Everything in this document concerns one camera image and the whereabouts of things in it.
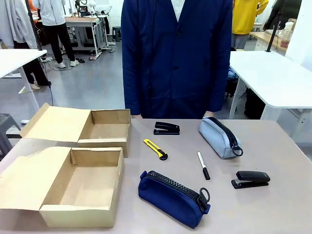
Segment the white sneaker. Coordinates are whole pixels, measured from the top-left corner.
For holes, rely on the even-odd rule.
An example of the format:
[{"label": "white sneaker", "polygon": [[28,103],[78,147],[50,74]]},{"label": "white sneaker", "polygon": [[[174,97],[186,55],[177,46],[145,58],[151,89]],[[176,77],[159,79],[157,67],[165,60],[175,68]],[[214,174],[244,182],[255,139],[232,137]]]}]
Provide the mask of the white sneaker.
[{"label": "white sneaker", "polygon": [[58,67],[58,68],[60,68],[60,69],[66,67],[65,64],[64,64],[63,62],[61,62],[61,63],[56,63],[55,66]]},{"label": "white sneaker", "polygon": [[75,61],[70,61],[70,66],[71,67],[76,67],[79,64],[79,62],[77,60]]},{"label": "white sneaker", "polygon": [[38,86],[36,86],[35,84],[30,84],[30,87],[32,88],[32,89],[40,89]]}]

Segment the pencil case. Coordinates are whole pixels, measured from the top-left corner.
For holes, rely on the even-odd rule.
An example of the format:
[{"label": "pencil case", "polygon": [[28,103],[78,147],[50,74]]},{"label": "pencil case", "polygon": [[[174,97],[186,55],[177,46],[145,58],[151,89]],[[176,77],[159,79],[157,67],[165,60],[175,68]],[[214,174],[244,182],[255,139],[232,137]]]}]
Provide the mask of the pencil case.
[{"label": "pencil case", "polygon": [[201,188],[198,194],[154,171],[142,173],[138,195],[193,229],[210,209],[210,195],[207,189]]},{"label": "pencil case", "polygon": [[199,132],[220,158],[242,156],[244,153],[239,139],[214,117],[204,118],[199,126]]}]

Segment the box cutter blade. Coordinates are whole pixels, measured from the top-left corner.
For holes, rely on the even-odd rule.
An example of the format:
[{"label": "box cutter blade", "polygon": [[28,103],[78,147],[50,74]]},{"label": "box cutter blade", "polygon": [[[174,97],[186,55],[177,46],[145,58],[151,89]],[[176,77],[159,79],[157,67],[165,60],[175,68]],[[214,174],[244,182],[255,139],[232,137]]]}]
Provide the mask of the box cutter blade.
[{"label": "box cutter blade", "polygon": [[154,150],[158,154],[160,160],[167,160],[168,155],[165,152],[163,152],[161,148],[155,145],[151,140],[145,139],[144,143],[147,144],[147,146],[149,146],[152,150]]}]

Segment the box flap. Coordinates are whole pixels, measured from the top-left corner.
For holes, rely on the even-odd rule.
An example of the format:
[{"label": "box flap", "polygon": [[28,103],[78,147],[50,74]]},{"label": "box flap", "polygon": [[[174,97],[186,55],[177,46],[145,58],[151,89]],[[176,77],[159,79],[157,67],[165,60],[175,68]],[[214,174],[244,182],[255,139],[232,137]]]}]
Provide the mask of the box flap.
[{"label": "box flap", "polygon": [[73,165],[80,166],[98,166],[103,164],[106,166],[115,166],[118,163],[121,151],[121,147],[72,148],[71,161]]},{"label": "box flap", "polygon": [[0,209],[38,211],[70,151],[52,147],[18,157],[0,175]]},{"label": "box flap", "polygon": [[77,142],[91,110],[44,104],[21,130],[24,138]]}]

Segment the white desk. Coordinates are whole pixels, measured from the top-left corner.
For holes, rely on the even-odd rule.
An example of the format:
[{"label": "white desk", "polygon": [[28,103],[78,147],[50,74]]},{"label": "white desk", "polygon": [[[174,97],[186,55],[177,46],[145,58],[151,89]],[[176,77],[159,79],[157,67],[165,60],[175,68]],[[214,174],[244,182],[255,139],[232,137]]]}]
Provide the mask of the white desk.
[{"label": "white desk", "polygon": [[247,85],[266,104],[261,119],[277,121],[282,109],[290,109],[298,118],[292,135],[295,137],[312,111],[312,72],[275,52],[265,51],[231,52],[231,67],[240,78],[230,119]]},{"label": "white desk", "polygon": [[27,80],[26,74],[23,69],[23,65],[28,62],[39,58],[41,55],[46,54],[46,50],[29,50],[29,49],[6,49],[0,50],[0,77],[19,70],[21,78],[26,87],[26,92],[28,97],[34,107],[34,110],[39,110],[38,103],[36,101],[33,90],[30,88],[29,82]]},{"label": "white desk", "polygon": [[[105,24],[95,17],[65,17],[67,27],[74,28],[77,32],[78,46],[73,46],[74,50],[95,50],[96,56],[93,60],[96,60],[102,53],[102,50],[112,50],[108,46],[108,40],[105,30]],[[94,47],[86,47],[84,43],[88,40],[85,28],[91,27],[93,35]]]},{"label": "white desk", "polygon": [[[276,123],[223,120],[241,140],[244,155],[221,160],[199,133],[200,120],[170,120],[181,127],[179,136],[154,136],[155,121],[132,121],[129,135],[131,146],[129,157],[124,160],[125,169],[113,228],[49,229],[38,212],[0,210],[0,233],[311,234],[312,165]],[[168,154],[168,160],[159,160],[144,144],[145,138],[157,142]],[[23,138],[0,162],[0,173],[18,156],[64,145],[66,142]],[[211,176],[209,181],[204,178],[197,151],[207,162]],[[197,192],[202,187],[208,189],[211,209],[195,230],[138,197],[137,187],[144,170],[155,170]],[[241,170],[268,173],[271,178],[269,186],[235,190],[231,180]]]}]

